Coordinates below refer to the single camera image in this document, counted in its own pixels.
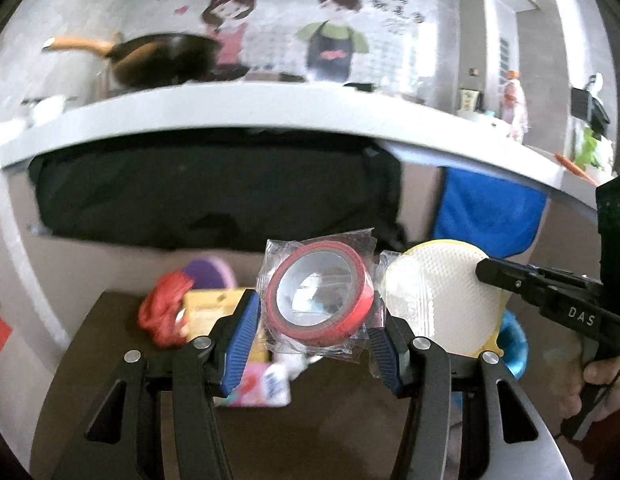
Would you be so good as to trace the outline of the person's right hand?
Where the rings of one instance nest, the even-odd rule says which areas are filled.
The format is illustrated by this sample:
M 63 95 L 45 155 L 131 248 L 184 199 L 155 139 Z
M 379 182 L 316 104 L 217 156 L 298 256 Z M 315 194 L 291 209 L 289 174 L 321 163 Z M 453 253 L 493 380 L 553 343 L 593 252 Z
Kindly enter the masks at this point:
M 600 422 L 620 410 L 620 356 L 587 365 L 583 365 L 580 358 L 578 344 L 549 351 L 546 362 L 551 370 L 550 388 L 558 399 L 560 416 L 568 419 L 581 412 L 581 393 L 585 386 L 601 387 L 603 396 L 593 419 Z

